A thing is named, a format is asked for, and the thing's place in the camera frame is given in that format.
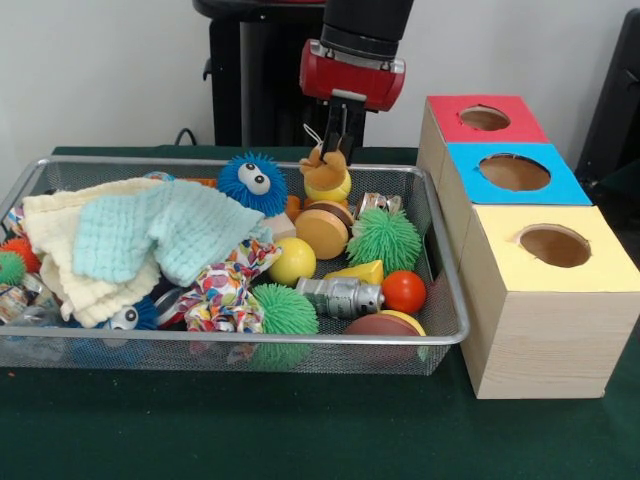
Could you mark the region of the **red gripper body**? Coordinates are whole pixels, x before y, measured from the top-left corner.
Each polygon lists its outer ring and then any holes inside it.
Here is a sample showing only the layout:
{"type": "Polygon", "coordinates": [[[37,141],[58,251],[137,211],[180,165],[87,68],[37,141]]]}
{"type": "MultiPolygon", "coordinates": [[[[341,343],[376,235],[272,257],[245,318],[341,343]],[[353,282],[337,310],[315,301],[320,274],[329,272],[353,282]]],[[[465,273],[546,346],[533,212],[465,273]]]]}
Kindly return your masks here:
{"type": "Polygon", "coordinates": [[[401,93],[405,73],[402,59],[367,59],[308,39],[301,54],[299,84],[305,95],[316,99],[351,98],[363,101],[367,110],[389,111],[401,93]]]}

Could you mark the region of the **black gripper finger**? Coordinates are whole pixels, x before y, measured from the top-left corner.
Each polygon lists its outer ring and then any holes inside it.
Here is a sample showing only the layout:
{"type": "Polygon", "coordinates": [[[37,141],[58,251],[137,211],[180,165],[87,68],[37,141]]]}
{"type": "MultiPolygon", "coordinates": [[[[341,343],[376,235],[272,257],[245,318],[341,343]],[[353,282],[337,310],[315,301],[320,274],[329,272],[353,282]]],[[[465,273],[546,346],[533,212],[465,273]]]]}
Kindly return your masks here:
{"type": "Polygon", "coordinates": [[[343,154],[347,164],[351,164],[354,148],[362,143],[365,109],[362,104],[349,104],[345,107],[343,129],[343,154]]]}
{"type": "Polygon", "coordinates": [[[341,150],[343,136],[343,100],[330,99],[328,119],[322,144],[322,155],[341,150]]]}

